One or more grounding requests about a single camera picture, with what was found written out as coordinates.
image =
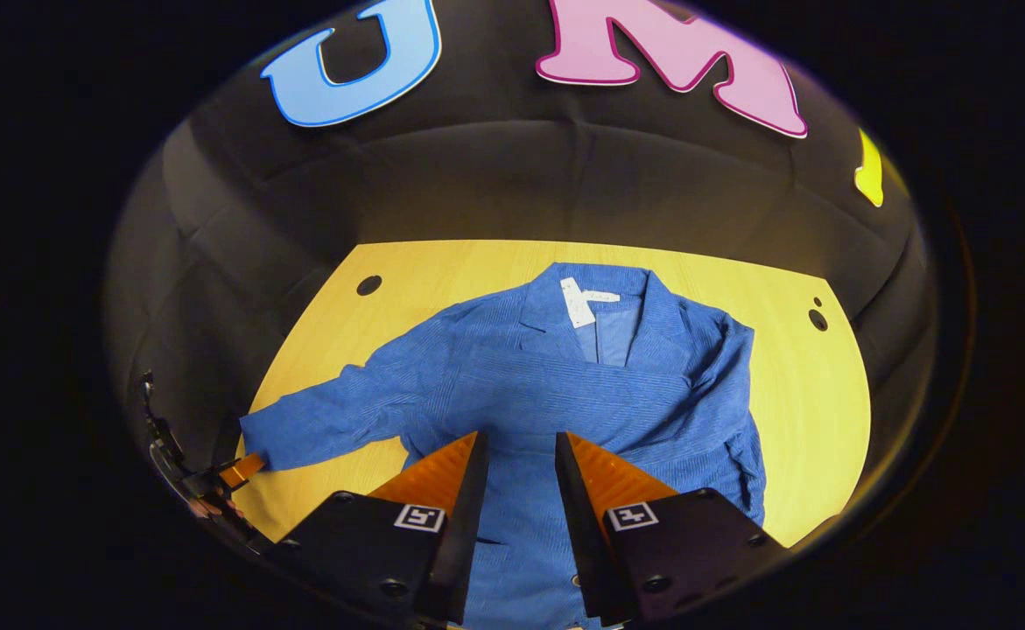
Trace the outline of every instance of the pink letter m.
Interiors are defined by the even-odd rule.
[[[719,102],[793,138],[808,135],[780,61],[716,25],[697,16],[681,23],[650,0],[551,0],[551,15],[555,52],[536,64],[543,79],[585,85],[636,82],[641,71],[617,52],[616,25],[676,92],[691,91],[725,55],[729,79],[715,85]]]

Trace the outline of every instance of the white tag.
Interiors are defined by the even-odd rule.
[[[567,313],[571,316],[571,323],[576,328],[589,326],[596,322],[575,279],[560,280],[560,287],[563,287],[563,299],[567,300]]]
[[[615,292],[583,291],[583,298],[586,302],[620,302],[620,295]]]

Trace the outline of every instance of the shirt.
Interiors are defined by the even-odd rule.
[[[593,322],[575,328],[566,279],[617,298],[585,303]],[[671,294],[647,268],[555,263],[527,285],[446,308],[363,368],[245,416],[244,446],[283,470],[397,435],[406,467],[487,431],[464,626],[593,630],[599,620],[585,618],[572,583],[555,434],[579,434],[680,492],[713,488],[761,526],[751,349],[749,327]]]

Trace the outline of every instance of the wooden table surface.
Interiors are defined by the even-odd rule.
[[[827,282],[758,264],[588,243],[357,246],[292,328],[251,410],[336,378],[345,364],[364,364],[449,304],[527,284],[551,262],[651,268],[674,294],[751,327],[749,408],[769,478],[765,529],[791,546],[843,509],[863,467],[871,421],[859,346]],[[369,276],[383,284],[362,297],[357,285]],[[824,317],[827,330],[812,324],[810,309]],[[377,442],[328,462],[256,474],[235,499],[249,521],[277,541],[333,491],[367,494],[399,473],[404,459],[398,438]]]

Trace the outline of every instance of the jacket collar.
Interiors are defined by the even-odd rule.
[[[544,335],[525,338],[525,350],[584,362],[560,287],[564,279],[575,279],[583,291],[642,296],[640,324],[625,367],[684,374],[692,360],[692,344],[681,316],[680,299],[648,268],[552,263],[528,284],[520,323]]]

